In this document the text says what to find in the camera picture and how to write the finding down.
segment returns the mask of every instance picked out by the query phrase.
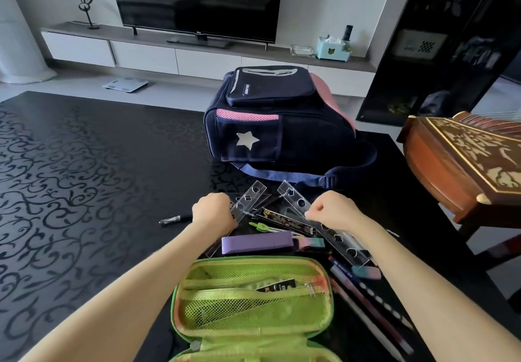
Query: black table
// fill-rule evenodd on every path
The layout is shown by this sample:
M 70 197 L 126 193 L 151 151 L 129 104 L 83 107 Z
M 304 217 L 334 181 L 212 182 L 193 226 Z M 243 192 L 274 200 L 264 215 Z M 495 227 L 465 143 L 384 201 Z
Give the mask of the black table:
M 519 318 L 391 138 L 362 138 L 378 160 L 348 196 L 521 338 Z M 184 227 L 161 228 L 160 218 L 189 213 L 210 191 L 243 193 L 253 182 L 212 161 L 202 113 L 36 92 L 1 103 L 0 359 L 18 360 Z M 276 193 L 279 183 L 265 184 Z M 400 306 L 385 281 L 378 286 Z M 415 349 L 408 360 L 433 360 L 417 333 L 395 326 Z M 343 360 L 394 360 L 336 297 L 333 323 L 315 340 Z M 137 360 L 167 361 L 185 348 L 167 302 Z

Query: white column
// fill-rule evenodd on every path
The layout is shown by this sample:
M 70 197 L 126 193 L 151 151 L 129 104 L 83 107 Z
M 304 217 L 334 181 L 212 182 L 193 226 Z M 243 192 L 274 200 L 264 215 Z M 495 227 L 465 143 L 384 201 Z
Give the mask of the white column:
M 49 80 L 49 69 L 16 0 L 0 0 L 0 81 L 28 84 Z

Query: backpack strap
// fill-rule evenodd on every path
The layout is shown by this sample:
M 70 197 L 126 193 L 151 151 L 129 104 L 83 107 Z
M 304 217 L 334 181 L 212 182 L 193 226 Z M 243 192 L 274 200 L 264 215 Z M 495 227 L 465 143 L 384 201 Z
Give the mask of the backpack strap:
M 355 144 L 356 153 L 360 156 L 361 164 L 352 167 L 336 166 L 328 170 L 324 175 L 256 169 L 247 162 L 231 162 L 231 164 L 247 175 L 264 180 L 280 182 L 286 180 L 291 183 L 302 182 L 309 187 L 339 189 L 363 177 L 367 169 L 376 161 L 376 149 L 372 144 L 363 141 L 356 142 Z

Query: tv cabinet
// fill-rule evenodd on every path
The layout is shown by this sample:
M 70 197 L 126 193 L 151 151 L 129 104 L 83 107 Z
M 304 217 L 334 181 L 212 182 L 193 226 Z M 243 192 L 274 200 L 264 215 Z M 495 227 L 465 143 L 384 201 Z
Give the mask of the tv cabinet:
M 109 67 L 157 71 L 220 80 L 241 66 L 302 66 L 320 76 L 333 94 L 365 97 L 375 68 L 365 58 L 349 62 L 292 56 L 288 48 L 232 43 L 227 49 L 168 43 L 172 33 L 100 25 L 89 30 L 75 23 L 41 29 L 54 59 Z

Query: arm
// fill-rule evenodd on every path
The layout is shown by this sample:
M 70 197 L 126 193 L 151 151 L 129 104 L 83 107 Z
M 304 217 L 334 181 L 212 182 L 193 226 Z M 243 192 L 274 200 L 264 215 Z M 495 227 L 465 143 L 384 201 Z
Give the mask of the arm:
M 202 197 L 193 221 L 58 325 L 21 362 L 131 362 L 192 263 L 237 226 L 223 193 Z
M 449 281 L 403 247 L 347 197 L 319 196 L 306 218 L 367 247 L 438 362 L 516 362 L 521 342 Z

